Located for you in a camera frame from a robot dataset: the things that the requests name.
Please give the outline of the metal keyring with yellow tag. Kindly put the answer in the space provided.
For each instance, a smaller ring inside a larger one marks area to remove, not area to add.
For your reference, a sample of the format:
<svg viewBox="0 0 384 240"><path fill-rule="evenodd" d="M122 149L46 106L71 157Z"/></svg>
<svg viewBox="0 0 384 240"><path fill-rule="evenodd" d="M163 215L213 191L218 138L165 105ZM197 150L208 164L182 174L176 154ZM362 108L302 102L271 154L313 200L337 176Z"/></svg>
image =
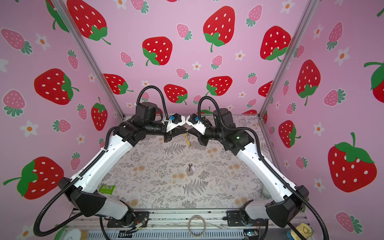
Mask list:
<svg viewBox="0 0 384 240"><path fill-rule="evenodd" d="M186 140L186 142L187 142L188 147L189 147L190 149L193 149L193 146L192 146L192 144L191 144L190 134L189 134L189 133L185 133L184 136L185 136L185 140Z"/></svg>

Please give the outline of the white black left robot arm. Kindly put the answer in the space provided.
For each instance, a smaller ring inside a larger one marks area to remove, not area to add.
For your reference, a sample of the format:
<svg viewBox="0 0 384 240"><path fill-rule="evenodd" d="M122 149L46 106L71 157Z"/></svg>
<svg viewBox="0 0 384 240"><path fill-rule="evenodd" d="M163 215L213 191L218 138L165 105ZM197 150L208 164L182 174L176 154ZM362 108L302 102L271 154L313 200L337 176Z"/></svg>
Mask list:
<svg viewBox="0 0 384 240"><path fill-rule="evenodd" d="M72 179L63 178L60 189L68 200L85 216L110 217L129 225L134 220L134 210L122 201L101 195L97 188L105 175L118 160L148 135L163 136L165 142L187 133L184 127L186 117L174 114L167 119L156 120L159 108L153 103L140 103L136 113L127 121L109 131L108 140L100 152Z"/></svg>

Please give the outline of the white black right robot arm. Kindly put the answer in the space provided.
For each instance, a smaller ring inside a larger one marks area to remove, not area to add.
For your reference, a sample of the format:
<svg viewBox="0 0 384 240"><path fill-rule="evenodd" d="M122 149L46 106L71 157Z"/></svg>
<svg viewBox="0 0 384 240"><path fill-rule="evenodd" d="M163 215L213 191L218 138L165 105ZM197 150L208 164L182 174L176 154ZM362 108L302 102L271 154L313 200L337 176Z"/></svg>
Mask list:
<svg viewBox="0 0 384 240"><path fill-rule="evenodd" d="M257 133L246 127L236 127L231 112L214 111L215 125L202 116L193 114L187 124L203 146L208 141L220 142L226 151L242 160L259 178L271 195L270 201L250 200L240 208L241 219L250 224L258 219L272 221L280 228L291 226L291 220L306 205L309 191L288 180L262 154Z"/></svg>

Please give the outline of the white plastic case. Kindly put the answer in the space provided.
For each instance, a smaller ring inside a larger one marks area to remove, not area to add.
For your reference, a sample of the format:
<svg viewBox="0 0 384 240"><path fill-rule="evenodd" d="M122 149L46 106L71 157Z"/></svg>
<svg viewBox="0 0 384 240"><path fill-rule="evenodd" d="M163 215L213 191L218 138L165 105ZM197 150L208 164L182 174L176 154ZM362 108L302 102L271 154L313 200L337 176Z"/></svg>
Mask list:
<svg viewBox="0 0 384 240"><path fill-rule="evenodd" d="M262 187L262 196L264 196L267 199L271 199L272 198L272 195L270 194L270 192L268 191L266 186Z"/></svg>

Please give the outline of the green snack packet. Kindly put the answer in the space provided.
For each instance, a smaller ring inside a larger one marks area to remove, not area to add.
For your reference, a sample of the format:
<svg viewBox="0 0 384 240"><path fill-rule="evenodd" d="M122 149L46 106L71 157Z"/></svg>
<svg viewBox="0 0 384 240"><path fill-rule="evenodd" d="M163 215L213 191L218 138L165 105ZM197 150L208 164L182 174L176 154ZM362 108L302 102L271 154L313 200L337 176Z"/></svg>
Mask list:
<svg viewBox="0 0 384 240"><path fill-rule="evenodd" d="M115 188L115 185L101 185L98 191L104 195L113 195Z"/></svg>

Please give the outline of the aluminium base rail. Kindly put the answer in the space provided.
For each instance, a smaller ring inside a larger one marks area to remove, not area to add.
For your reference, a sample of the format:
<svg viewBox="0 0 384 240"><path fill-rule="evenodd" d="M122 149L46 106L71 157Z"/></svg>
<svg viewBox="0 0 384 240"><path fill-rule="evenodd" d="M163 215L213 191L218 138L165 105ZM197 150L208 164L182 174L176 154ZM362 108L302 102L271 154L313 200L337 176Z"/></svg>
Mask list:
<svg viewBox="0 0 384 240"><path fill-rule="evenodd" d="M110 217L79 217L64 227L64 234L80 230L88 240L286 240L290 227L270 220L251 224L238 209L138 209L135 221L124 227Z"/></svg>

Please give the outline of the aluminium corner post left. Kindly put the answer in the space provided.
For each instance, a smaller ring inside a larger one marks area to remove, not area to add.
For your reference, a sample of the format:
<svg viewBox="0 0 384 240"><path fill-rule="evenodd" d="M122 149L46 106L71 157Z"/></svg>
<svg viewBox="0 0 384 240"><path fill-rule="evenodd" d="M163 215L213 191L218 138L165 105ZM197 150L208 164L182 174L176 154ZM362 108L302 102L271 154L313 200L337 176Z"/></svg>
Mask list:
<svg viewBox="0 0 384 240"><path fill-rule="evenodd" d="M114 94L112 90L110 89L107 80L105 79L101 69L99 68L94 56L92 55L92 52L88 48L86 42L84 41L83 36L79 32L78 28L76 27L75 22L73 21L72 17L70 16L70 13L67 9L66 2L67 1L60 1L60 0L53 0L52 1L54 6L57 8L57 11L62 18L63 22L67 26L67 28L70 31L70 34L72 35L75 43L79 47L82 55L84 56L87 64L89 65L90 69L92 70L93 74L97 78L101 88L105 92L107 98L109 99L109 102L112 104L112 106L115 109L115 112L119 116L119 118L122 120L125 116L122 108L120 107L118 101L114 97Z"/></svg>

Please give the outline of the aluminium corner post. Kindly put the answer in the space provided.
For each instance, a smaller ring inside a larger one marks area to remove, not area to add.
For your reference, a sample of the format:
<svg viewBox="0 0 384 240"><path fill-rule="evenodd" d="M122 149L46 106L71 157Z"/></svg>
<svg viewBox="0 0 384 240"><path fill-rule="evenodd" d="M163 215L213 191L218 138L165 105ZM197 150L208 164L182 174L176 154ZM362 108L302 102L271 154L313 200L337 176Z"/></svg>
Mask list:
<svg viewBox="0 0 384 240"><path fill-rule="evenodd" d="M311 0L308 1L308 4L305 8L305 11L301 17L301 20L299 21L296 31L292 37L292 41L290 43L290 46L288 47L287 52L284 54L284 58L282 60L282 63L280 67L278 68L278 71L275 75L275 78L273 79L271 88L267 94L267 98L265 100L265 103L263 104L261 111L259 113L259 118L261 118L265 111L267 110L272 97L274 96L275 92L277 91L277 88L281 82L281 80L284 77L284 74L286 70L288 69L288 65L291 62L293 58L294 51L296 47L299 45L304 33L306 32L306 29L308 28L309 23L311 22L313 15L316 12L316 9L318 5L320 4L320 1L318 0Z"/></svg>
<svg viewBox="0 0 384 240"><path fill-rule="evenodd" d="M101 88L105 92L107 98L109 99L109 102L112 104L112 106L115 109L115 112L119 116L119 118L122 120L125 116L122 108L120 107L118 101L114 97L114 94L112 90L110 89L107 80L105 79L101 69L99 68L94 56L92 55L92 52L88 48L86 42L84 41L83 36L79 32L78 28L76 27L75 22L73 21L72 17L70 16L70 13L67 9L66 2L67 1L60 1L60 0L53 0L52 1L54 6L57 8L57 11L62 18L63 22L67 26L67 28L70 31L70 34L72 35L75 43L79 47L82 55L84 56L87 64L89 65L90 69L92 70L93 74L97 78Z"/></svg>

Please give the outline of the aluminium corner post right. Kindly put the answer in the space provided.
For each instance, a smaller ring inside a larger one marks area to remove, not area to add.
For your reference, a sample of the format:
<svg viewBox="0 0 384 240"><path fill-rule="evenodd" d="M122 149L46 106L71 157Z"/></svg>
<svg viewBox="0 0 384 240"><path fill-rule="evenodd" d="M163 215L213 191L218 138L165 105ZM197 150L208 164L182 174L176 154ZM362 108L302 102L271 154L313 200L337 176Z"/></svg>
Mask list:
<svg viewBox="0 0 384 240"><path fill-rule="evenodd" d="M286 70L288 69L288 65L291 62L293 58L294 51L296 47L299 45L304 33L306 32L306 29L308 28L309 23L311 22L313 15L316 12L316 9L318 5L320 4L320 1L318 0L311 0L308 1L308 4L305 8L305 11L301 17L301 20L299 21L296 31L292 37L292 41L290 43L290 46L288 47L287 52L284 54L284 58L282 60L282 63L280 67L278 68L278 71L275 75L275 78L273 79L271 88L267 94L267 98L265 100L265 103L263 104L261 111L259 113L259 118L261 118L265 111L267 110L272 97L274 96L275 92L277 91L277 88L281 82L281 80L284 77L284 74Z"/></svg>

